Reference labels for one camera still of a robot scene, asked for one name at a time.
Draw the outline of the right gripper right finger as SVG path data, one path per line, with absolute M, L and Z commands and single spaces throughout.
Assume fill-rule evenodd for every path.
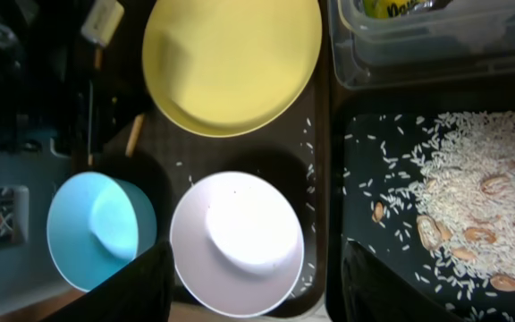
M 355 241 L 342 261 L 345 316 L 353 322 L 459 322 Z

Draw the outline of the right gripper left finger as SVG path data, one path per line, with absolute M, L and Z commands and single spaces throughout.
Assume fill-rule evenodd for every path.
M 174 261 L 161 241 L 91 292 L 46 317 L 54 322 L 166 321 L 173 299 Z

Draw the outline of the blue bowl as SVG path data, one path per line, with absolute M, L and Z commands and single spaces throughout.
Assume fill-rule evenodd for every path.
M 156 242 L 156 212 L 136 185 L 98 172 L 75 174 L 55 194 L 46 240 L 57 271 L 89 292 Z

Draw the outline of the white bowl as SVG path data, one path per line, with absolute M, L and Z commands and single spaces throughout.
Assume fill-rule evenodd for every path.
M 305 257 L 290 202 L 271 183 L 243 172 L 193 184 L 173 212 L 169 239 L 182 285 L 231 318 L 262 316 L 281 305 Z

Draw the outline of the yellow plate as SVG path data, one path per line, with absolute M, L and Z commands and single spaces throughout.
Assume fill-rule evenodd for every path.
M 142 71 L 172 123 L 200 136 L 235 137 L 294 103 L 321 43 L 317 0 L 157 0 Z

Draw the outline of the yellow green snack wrapper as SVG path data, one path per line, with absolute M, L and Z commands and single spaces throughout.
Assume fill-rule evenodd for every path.
M 391 19 L 413 13 L 425 13 L 443 9 L 452 0 L 363 0 L 366 16 L 376 19 Z

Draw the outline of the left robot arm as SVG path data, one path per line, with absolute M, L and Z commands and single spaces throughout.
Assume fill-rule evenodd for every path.
M 18 2 L 0 1 L 13 36 L 0 46 L 0 151 L 37 151 L 36 134 L 50 131 L 62 152 L 98 152 L 122 129 L 105 102 L 96 49 L 80 34 L 92 5 L 38 1 L 27 21 Z

